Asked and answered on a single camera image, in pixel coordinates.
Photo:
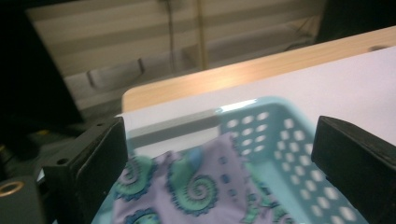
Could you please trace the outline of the light blue plastic basket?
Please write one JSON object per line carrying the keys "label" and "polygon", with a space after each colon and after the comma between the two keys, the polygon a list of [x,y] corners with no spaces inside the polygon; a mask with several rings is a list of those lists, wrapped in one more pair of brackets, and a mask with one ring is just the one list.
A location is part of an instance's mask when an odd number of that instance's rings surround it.
{"label": "light blue plastic basket", "polygon": [[[129,159],[185,151],[229,133],[247,170],[272,192],[295,224],[367,224],[311,161],[314,129],[284,99],[264,97],[168,119],[125,133]],[[92,224],[112,224],[114,187]]]}

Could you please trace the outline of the black curtain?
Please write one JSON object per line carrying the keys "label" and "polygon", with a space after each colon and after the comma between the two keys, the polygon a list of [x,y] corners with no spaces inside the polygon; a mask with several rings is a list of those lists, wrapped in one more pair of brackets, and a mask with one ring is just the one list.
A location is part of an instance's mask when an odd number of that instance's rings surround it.
{"label": "black curtain", "polygon": [[315,43],[396,25],[396,0],[327,0]]}
{"label": "black curtain", "polygon": [[30,22],[33,7],[67,0],[0,0],[0,114],[23,124],[64,127],[83,118]]}

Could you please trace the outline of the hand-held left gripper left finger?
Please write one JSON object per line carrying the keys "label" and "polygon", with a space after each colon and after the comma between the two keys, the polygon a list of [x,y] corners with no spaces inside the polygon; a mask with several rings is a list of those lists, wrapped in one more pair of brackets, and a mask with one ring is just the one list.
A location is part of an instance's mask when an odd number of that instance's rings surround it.
{"label": "hand-held left gripper left finger", "polygon": [[43,165],[59,224],[91,224],[128,160],[123,118],[92,126]]}

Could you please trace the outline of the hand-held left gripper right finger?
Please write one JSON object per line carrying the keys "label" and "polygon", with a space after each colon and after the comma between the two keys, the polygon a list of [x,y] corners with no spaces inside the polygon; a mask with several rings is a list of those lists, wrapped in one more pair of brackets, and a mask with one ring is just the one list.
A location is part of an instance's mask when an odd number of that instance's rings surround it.
{"label": "hand-held left gripper right finger", "polygon": [[321,116],[311,161],[370,224],[396,224],[396,146]]}

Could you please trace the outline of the purple seahorse print shorts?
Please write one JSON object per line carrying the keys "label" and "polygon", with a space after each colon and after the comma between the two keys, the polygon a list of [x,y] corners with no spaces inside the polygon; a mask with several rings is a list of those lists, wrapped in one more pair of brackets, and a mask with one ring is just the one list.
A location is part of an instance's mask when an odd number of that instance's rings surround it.
{"label": "purple seahorse print shorts", "polygon": [[114,189],[112,224],[295,224],[229,133],[153,159],[132,156]]}

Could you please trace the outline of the wooden table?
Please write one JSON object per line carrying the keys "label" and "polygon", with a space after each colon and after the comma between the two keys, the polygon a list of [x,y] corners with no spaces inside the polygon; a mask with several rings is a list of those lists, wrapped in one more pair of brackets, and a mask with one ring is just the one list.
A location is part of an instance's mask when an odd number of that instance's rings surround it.
{"label": "wooden table", "polygon": [[[396,47],[380,49],[331,63],[323,63],[293,72],[283,72],[250,84],[182,97],[189,86],[149,94],[141,109],[124,110],[129,130],[208,109],[231,105],[263,96],[282,97],[294,103],[316,123],[321,115],[343,119],[396,145]],[[167,93],[175,100],[150,105]]]}
{"label": "wooden table", "polygon": [[124,112],[136,111],[185,97],[223,90],[307,67],[361,55],[371,51],[374,47],[393,46],[396,46],[396,25],[133,87],[123,94],[121,108]]}

